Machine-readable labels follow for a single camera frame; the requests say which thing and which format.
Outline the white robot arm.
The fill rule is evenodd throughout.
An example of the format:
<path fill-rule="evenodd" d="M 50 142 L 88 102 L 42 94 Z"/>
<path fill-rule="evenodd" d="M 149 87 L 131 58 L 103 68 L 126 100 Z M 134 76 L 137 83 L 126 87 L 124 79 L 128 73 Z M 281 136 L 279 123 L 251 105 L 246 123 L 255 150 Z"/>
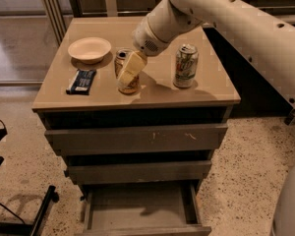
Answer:
<path fill-rule="evenodd" d="M 147 56 L 209 23 L 292 106 L 295 27 L 241 0 L 162 0 L 134 31 Z M 201 193 L 211 236 L 295 236 L 295 125 L 234 120 Z"/>

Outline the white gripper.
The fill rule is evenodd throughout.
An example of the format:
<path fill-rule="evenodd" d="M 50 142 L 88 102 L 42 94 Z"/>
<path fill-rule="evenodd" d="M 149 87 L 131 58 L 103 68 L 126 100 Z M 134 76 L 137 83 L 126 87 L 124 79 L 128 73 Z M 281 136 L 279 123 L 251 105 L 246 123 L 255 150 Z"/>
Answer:
<path fill-rule="evenodd" d="M 133 45 L 140 51 L 133 51 L 127 56 L 117 77 L 120 89 L 126 88 L 147 65 L 148 57 L 157 56 L 168 47 L 168 43 L 152 32 L 147 18 L 143 18 L 133 31 Z"/>

